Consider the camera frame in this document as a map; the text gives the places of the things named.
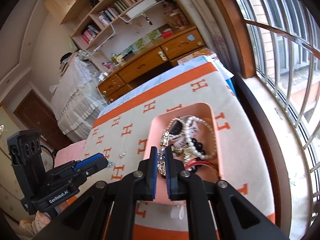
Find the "person left hand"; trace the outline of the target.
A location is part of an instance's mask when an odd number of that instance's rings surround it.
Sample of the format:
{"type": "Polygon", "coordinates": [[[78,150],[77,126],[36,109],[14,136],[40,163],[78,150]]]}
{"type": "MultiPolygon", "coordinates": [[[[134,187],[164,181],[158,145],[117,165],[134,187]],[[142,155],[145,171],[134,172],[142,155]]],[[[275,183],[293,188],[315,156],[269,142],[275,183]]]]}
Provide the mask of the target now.
{"type": "Polygon", "coordinates": [[[28,235],[35,236],[51,221],[52,219],[49,216],[41,213],[40,211],[37,211],[36,216],[32,222],[21,220],[19,226],[24,231],[26,231],[28,235]]]}

